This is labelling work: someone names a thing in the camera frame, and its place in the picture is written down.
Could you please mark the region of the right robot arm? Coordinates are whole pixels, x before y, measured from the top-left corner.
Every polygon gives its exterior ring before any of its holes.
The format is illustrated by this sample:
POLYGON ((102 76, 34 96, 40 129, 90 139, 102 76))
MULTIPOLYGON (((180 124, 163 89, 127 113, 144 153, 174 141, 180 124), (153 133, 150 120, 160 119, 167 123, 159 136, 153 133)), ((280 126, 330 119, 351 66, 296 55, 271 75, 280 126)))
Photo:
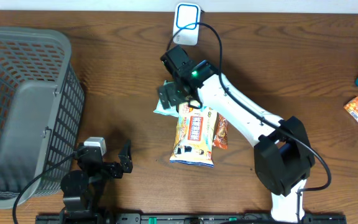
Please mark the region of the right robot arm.
POLYGON ((306 180, 315 164, 303 123, 265 111, 206 60, 197 64, 166 58, 162 63, 173 77, 173 82, 158 90, 163 108, 195 100, 195 108, 206 106, 223 115, 254 148, 255 173, 272 194, 272 218, 302 222, 306 180))

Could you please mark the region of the teal wet wipes pack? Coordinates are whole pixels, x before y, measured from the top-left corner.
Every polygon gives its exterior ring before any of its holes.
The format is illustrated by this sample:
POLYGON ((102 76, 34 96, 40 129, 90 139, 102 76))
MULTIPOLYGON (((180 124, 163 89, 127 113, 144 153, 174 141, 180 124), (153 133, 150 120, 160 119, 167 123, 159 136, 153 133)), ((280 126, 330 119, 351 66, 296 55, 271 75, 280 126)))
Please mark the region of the teal wet wipes pack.
POLYGON ((166 97, 166 103, 168 103, 169 108, 165 109, 163 107, 163 103, 161 100, 161 96, 165 96, 162 91, 164 90, 164 88, 159 87, 157 89, 157 93, 158 93, 158 103, 156 106, 156 109, 154 110, 154 113, 158 113, 158 114, 162 114, 165 116, 174 116, 176 118, 179 117, 179 112, 178 112, 178 105, 181 103, 181 99, 179 99, 179 97, 177 96, 177 94, 169 94, 166 97))

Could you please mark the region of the large yellow snack bag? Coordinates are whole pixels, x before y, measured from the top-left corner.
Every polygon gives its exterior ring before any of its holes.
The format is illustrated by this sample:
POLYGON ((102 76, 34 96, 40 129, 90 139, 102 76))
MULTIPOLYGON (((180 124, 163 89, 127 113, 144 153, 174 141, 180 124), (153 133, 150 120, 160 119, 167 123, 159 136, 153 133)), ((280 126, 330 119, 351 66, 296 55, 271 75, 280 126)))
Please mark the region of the large yellow snack bag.
POLYGON ((212 147, 217 112, 210 107, 194 109, 186 103, 179 108, 171 163, 213 167, 212 147))

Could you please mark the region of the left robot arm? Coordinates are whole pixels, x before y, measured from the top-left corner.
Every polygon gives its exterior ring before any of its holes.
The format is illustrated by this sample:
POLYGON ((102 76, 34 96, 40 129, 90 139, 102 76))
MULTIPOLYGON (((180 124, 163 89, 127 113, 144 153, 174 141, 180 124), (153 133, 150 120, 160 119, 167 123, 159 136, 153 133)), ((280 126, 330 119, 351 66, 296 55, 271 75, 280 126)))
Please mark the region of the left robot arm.
POLYGON ((114 215, 99 206, 107 182, 133 170, 131 141, 118 154, 119 162, 105 162, 105 139, 90 137, 74 153, 78 170, 67 173, 60 184, 65 210, 60 223, 114 223, 114 215))

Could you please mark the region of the orange brown candy bar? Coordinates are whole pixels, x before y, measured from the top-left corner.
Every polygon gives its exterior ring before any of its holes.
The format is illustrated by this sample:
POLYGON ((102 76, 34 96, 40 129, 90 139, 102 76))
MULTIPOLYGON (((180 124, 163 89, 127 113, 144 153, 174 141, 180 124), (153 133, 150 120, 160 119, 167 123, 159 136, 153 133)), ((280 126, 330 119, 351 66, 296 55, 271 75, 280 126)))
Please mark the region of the orange brown candy bar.
POLYGON ((221 114, 218 115, 218 126, 215 130, 215 135, 213 139, 213 146, 219 147, 221 149, 227 149, 227 128, 228 121, 221 114))

